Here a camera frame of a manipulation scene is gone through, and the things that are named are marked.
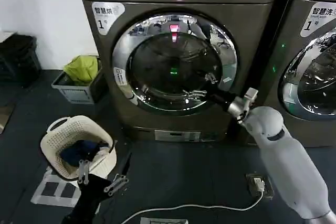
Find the front-loading washer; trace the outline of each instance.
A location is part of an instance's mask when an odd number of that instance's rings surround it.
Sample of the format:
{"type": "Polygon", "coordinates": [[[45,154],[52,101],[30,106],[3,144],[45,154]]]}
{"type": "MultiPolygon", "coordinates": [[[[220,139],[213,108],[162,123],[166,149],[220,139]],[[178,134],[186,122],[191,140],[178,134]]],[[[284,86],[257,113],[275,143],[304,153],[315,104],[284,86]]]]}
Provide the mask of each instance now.
{"type": "Polygon", "coordinates": [[[190,92],[241,93],[273,0],[83,0],[114,107],[135,139],[216,141],[230,116],[190,92]]]}
{"type": "MultiPolygon", "coordinates": [[[[305,147],[336,143],[336,0],[292,0],[256,105],[281,112],[305,147]]],[[[248,143],[255,143],[246,135],[248,143]]]]}

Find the washer door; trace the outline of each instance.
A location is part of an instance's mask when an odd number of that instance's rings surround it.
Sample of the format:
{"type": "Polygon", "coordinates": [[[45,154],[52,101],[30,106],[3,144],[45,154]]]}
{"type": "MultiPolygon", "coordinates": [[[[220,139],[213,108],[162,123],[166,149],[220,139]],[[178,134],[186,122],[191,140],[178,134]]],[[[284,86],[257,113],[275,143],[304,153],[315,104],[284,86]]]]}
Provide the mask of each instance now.
{"type": "Polygon", "coordinates": [[[292,115],[310,120],[336,117],[336,29],[309,43],[290,63],[279,97],[292,115]]]}
{"type": "Polygon", "coordinates": [[[202,89],[206,73],[220,89],[230,89],[237,55],[224,28],[203,17],[169,13],[129,27],[114,48],[112,64],[118,87],[134,104],[186,115],[206,107],[207,102],[188,95],[202,89]]]}

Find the floor power socket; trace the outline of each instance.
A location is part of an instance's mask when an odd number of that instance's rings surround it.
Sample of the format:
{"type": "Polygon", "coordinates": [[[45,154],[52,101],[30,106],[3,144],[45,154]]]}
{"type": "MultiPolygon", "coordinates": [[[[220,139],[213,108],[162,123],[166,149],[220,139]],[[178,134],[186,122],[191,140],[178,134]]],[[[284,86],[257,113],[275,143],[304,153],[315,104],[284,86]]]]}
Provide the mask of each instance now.
{"type": "Polygon", "coordinates": [[[274,196],[274,190],[272,187],[272,184],[269,180],[268,176],[265,176],[263,174],[258,174],[258,173],[250,173],[246,174],[246,180],[247,180],[247,185],[248,185],[248,190],[250,191],[250,194],[253,197],[258,197],[260,196],[260,192],[257,190],[257,186],[255,184],[254,179],[255,178],[260,178],[265,185],[265,191],[264,191],[264,200],[271,200],[274,196]]]}

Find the laundry basket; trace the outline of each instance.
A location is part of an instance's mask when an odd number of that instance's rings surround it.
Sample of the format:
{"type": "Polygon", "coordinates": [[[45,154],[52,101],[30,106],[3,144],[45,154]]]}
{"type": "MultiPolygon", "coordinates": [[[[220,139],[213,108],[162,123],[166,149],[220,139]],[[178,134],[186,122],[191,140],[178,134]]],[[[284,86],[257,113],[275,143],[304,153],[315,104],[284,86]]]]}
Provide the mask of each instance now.
{"type": "Polygon", "coordinates": [[[97,154],[90,163],[90,173],[106,178],[117,163],[114,142],[102,127],[86,116],[79,115],[56,120],[47,129],[47,134],[42,138],[40,146],[59,176],[67,181],[74,181],[78,178],[78,168],[66,163],[60,157],[60,153],[78,140],[104,142],[109,145],[109,151],[101,155],[97,154]]]}

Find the blue cloth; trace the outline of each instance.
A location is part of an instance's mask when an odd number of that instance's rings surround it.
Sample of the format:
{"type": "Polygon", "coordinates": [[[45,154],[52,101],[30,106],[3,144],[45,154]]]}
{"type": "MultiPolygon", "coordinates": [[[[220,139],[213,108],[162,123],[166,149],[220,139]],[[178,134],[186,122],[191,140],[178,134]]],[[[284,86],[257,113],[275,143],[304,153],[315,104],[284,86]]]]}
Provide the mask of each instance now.
{"type": "Polygon", "coordinates": [[[89,140],[78,140],[72,146],[64,149],[60,157],[69,165],[79,167],[80,160],[92,161],[101,147],[108,147],[107,143],[97,143],[89,140]]]}

